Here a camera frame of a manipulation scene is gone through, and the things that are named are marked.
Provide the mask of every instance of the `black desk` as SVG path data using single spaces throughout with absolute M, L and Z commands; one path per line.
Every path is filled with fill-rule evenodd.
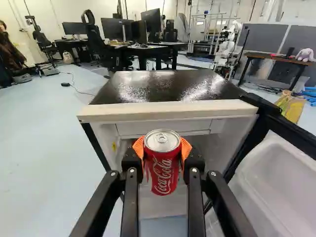
M 177 57 L 178 57 L 178 51 L 182 47 L 188 45 L 188 43 L 182 43 L 182 42 L 160 42 L 160 43 L 152 43 L 149 42 L 149 45 L 159 45 L 159 46 L 167 46 L 171 50 L 172 55 L 172 69 L 177 69 Z
M 245 91 L 210 69 L 116 72 L 90 104 L 238 99 Z
M 256 58 L 272 59 L 272 60 L 276 60 L 276 61 L 287 62 L 287 63 L 292 63 L 292 64 L 297 65 L 299 67 L 299 71 L 298 71 L 298 73 L 297 73 L 292 85 L 289 87 L 289 90 L 292 90 L 294 88 L 294 86 L 296 85 L 298 79 L 302 75 L 302 73 L 303 73 L 303 71 L 304 71 L 306 66 L 313 66 L 313 65 L 315 66 L 316 65 L 316 63 L 314 63 L 314 62 L 298 61 L 295 58 L 287 59 L 287 58 L 282 58 L 282 57 L 279 57 L 279 56 L 272 56 L 269 53 L 247 52 L 247 53 L 244 54 L 244 56 L 247 57 L 247 62 L 246 62 L 246 65 L 245 65 L 245 67 L 244 67 L 244 69 L 242 71 L 241 77 L 240 77 L 239 82 L 238 82 L 238 86 L 242 85 L 243 82 L 244 82 L 243 79 L 245 77 L 247 68 L 249 67 L 250 61 L 253 60 L 253 59 L 256 59 Z
M 147 48 L 125 46 L 121 48 L 121 57 L 138 56 L 139 70 L 146 71 L 147 58 L 156 58 L 156 70 L 161 70 L 161 58 L 168 55 L 169 48 L 160 45 L 150 45 Z
M 88 40 L 87 39 L 57 39 L 55 40 L 56 47 L 58 48 L 58 52 L 63 58 L 64 51 L 70 52 L 73 59 L 76 61 L 76 57 L 73 52 L 73 48 L 76 49 L 78 53 L 78 57 L 80 62 L 90 62 L 91 55 L 86 50 L 83 50 L 83 47 L 88 47 Z

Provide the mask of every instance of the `window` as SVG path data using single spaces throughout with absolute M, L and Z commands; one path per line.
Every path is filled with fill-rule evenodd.
M 220 25 L 221 24 L 221 21 L 217 21 L 216 25 Z

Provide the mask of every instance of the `coca-cola can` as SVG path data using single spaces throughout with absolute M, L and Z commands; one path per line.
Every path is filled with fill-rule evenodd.
M 152 180 L 152 192 L 165 196 L 172 193 L 178 183 L 181 138 L 169 129 L 156 129 L 146 134 L 144 151 L 146 170 Z

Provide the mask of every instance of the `pull tab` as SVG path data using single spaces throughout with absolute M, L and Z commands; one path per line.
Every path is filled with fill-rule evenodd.
M 156 136 L 155 136 L 155 139 L 159 142 L 159 143 L 166 143 L 168 141 L 168 137 L 160 132 L 160 133 L 157 133 Z

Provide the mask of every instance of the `black office chair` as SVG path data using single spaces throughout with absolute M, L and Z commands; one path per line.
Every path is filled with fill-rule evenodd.
M 104 44 L 99 28 L 95 25 L 95 18 L 91 10 L 85 10 L 81 15 L 81 20 L 86 25 L 88 48 L 91 54 L 98 54 L 102 66 L 108 68 L 110 71 L 123 71 L 126 68 L 126 63 L 122 47 L 112 47 Z
M 40 32 L 39 29 L 33 31 L 33 38 L 37 41 L 39 49 L 45 53 L 49 63 L 53 64 L 53 61 L 56 60 L 53 58 L 53 55 L 58 52 L 56 45 L 49 41 L 45 34 Z

